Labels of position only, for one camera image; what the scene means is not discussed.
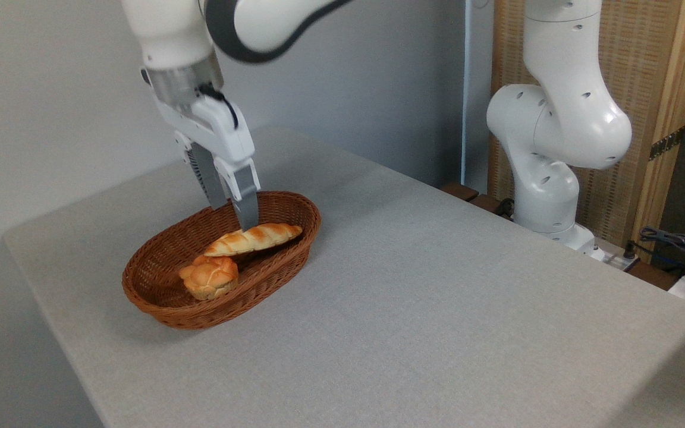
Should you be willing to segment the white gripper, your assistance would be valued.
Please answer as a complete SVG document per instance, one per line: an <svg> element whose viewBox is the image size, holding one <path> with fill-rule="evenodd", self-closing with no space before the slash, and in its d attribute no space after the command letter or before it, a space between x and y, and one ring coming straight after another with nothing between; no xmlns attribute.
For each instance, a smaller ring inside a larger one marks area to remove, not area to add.
<svg viewBox="0 0 685 428"><path fill-rule="evenodd" d="M218 209L227 203L228 197L240 229L256 227L260 184L252 160L255 148L239 109L208 95L200 95L183 108L174 108L158 99L155 103L163 119L177 130L177 147L209 205Z"/></svg>

